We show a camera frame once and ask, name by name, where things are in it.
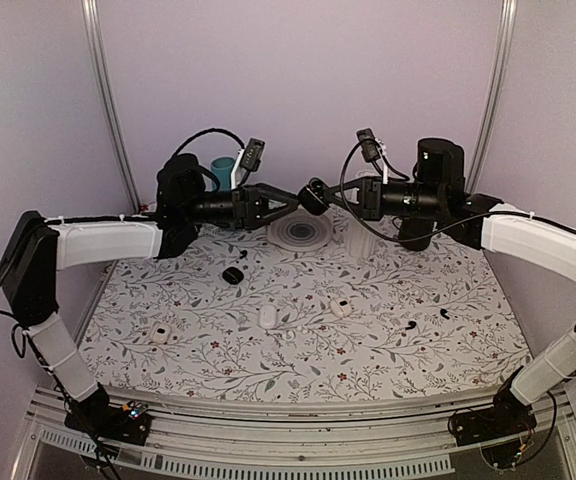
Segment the floral patterned table mat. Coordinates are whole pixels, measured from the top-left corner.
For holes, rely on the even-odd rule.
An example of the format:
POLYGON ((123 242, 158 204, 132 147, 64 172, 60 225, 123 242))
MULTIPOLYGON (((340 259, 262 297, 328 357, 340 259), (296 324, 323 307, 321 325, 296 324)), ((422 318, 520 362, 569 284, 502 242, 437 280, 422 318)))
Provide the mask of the floral patterned table mat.
POLYGON ((355 402, 497 386, 531 355, 487 260, 450 238, 421 252, 378 242, 348 255, 348 216, 295 253, 263 231, 203 228, 179 258, 116 265, 80 345, 103 384, 253 402, 355 402), (222 278, 236 267, 243 280, 222 278), (334 298, 352 314, 335 317, 334 298), (259 326, 272 305, 278 325, 259 326), (440 310, 454 314, 450 320, 440 310), (409 321, 417 327, 406 330, 409 321), (156 324, 172 329, 154 344, 156 324), (295 328, 310 330, 299 335, 295 328))

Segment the beige earbud charging case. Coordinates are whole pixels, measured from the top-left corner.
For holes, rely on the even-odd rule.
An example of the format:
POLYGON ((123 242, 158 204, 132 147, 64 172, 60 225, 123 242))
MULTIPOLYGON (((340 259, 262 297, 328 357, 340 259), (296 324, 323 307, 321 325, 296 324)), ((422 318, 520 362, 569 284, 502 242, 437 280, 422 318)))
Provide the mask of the beige earbud charging case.
POLYGON ((352 314, 352 305, 347 299, 334 298, 329 303, 332 314, 337 318, 345 318, 352 314))

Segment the teal cup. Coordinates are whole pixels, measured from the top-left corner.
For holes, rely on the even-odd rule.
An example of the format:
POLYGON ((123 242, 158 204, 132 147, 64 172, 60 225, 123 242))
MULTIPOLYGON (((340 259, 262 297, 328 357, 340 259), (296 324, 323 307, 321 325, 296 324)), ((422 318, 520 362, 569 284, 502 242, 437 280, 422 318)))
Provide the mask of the teal cup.
POLYGON ((211 162, 212 174, 219 181, 219 191, 229 191, 231 189, 231 172, 235 165, 233 157, 219 157, 211 162))

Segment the right aluminium frame post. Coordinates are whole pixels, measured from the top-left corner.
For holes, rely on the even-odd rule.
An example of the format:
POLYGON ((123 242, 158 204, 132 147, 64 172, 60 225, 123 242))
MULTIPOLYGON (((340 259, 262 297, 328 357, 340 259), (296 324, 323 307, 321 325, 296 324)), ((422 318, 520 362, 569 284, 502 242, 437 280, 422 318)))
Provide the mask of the right aluminium frame post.
POLYGON ((517 7, 517 0, 503 0, 501 2, 492 71, 472 161, 466 179, 466 189, 469 192, 474 192, 477 189, 492 139, 512 49, 517 7))

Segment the black earbud case gold trim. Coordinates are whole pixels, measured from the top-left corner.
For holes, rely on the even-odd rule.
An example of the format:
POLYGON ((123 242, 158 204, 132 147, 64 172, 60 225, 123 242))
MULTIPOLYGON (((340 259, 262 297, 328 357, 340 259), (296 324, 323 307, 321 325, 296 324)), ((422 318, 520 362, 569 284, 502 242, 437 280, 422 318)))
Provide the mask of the black earbud case gold trim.
POLYGON ((300 205, 314 216, 324 214, 329 208, 325 201, 326 189, 327 186, 321 179, 311 178, 298 193, 300 205))

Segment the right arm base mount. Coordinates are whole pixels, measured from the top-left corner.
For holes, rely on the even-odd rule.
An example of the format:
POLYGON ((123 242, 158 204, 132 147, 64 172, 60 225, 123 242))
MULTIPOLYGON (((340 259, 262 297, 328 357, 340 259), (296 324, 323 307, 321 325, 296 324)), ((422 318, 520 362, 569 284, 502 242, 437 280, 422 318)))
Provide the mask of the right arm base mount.
POLYGON ((481 451, 484 461, 499 470, 518 466, 536 426, 532 407, 517 400, 507 385, 502 386, 496 393, 490 407, 457 411, 447 423, 448 431, 458 446, 516 435, 510 442, 485 447, 481 451))

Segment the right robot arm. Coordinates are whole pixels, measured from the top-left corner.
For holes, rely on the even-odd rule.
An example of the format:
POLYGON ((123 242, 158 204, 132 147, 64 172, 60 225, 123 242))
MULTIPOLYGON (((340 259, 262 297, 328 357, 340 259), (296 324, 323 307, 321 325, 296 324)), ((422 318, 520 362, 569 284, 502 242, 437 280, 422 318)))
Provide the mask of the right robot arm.
MULTIPOLYGON (((400 218, 395 242, 425 249, 444 233, 476 250, 504 254, 576 283, 576 229, 522 211, 496 197, 465 189, 464 151, 450 140, 423 138, 417 144, 412 180, 364 176, 341 178, 325 187, 325 201, 347 210, 363 227, 385 216, 400 218)), ((576 375, 576 323, 499 389, 485 427, 505 436, 524 412, 552 387, 576 375)))

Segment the white open earbud case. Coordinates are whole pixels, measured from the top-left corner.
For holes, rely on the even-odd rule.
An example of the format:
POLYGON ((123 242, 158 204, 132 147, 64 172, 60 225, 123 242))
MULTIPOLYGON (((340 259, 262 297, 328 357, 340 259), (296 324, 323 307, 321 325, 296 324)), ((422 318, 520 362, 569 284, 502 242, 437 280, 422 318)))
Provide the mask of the white open earbud case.
POLYGON ((151 332, 150 339, 154 344, 166 344, 170 339, 172 329, 169 325, 156 324, 151 332))

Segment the grey spiral plate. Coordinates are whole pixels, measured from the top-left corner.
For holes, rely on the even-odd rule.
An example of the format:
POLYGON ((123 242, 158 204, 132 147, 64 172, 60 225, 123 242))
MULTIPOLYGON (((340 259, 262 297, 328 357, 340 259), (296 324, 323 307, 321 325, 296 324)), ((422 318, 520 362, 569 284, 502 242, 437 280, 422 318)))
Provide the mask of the grey spiral plate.
POLYGON ((270 244, 295 253, 318 250, 332 236, 333 224, 326 215, 313 216, 303 210, 274 221, 266 233, 270 244))

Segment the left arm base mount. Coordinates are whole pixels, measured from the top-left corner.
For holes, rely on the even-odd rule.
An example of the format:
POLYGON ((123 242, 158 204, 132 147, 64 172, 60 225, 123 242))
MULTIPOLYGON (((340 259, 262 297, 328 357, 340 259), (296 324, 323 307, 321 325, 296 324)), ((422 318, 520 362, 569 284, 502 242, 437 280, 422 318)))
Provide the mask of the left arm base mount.
POLYGON ((147 403, 135 400, 113 406, 107 391, 99 386, 85 400, 70 403, 64 424, 91 438, 144 446, 153 420, 148 410, 147 403))

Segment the small black earbud case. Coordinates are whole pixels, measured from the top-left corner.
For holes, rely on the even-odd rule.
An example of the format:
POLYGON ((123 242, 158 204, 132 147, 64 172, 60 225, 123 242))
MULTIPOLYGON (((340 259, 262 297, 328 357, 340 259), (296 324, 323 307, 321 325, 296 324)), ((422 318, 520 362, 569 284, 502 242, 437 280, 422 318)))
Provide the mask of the small black earbud case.
POLYGON ((236 267, 228 267, 222 272, 222 278, 231 285, 237 285, 243 280, 244 274, 236 267))

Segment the white ribbed vase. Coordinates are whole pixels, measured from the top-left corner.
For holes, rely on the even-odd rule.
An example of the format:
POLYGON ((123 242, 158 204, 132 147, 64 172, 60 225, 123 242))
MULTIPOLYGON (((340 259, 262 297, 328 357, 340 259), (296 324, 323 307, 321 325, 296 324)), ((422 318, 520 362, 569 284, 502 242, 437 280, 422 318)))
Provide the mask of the white ribbed vase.
POLYGON ((347 253, 353 258, 368 258, 374 251, 377 237, 356 220, 349 221, 344 244, 347 253))

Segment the aluminium front rail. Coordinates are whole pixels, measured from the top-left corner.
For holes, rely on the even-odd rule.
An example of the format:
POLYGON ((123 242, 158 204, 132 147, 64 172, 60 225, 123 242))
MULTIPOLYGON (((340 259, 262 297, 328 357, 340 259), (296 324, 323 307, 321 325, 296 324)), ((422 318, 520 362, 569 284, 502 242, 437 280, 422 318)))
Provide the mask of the aluminium front rail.
POLYGON ((358 403, 252 403, 111 388, 147 403, 142 446, 117 445, 115 475, 187 479, 576 479, 576 419, 562 390, 533 407, 528 462, 489 464, 507 439, 459 445, 456 413, 490 404, 489 388, 358 403))

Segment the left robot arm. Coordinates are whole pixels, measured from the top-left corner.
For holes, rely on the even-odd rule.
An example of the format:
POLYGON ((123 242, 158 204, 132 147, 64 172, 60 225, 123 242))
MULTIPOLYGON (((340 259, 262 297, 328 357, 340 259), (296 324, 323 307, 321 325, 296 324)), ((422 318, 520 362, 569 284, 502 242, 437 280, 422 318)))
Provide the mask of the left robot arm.
POLYGON ((20 217, 0 260, 5 316, 14 320, 13 348, 32 349, 65 390, 74 415, 96 434, 116 426, 116 410, 95 380, 59 315, 56 274, 70 267, 123 259, 170 259, 194 242, 205 223, 256 230, 299 205, 296 195, 258 183, 207 190, 216 176, 193 154, 169 159, 157 174, 156 209, 132 216, 20 217))

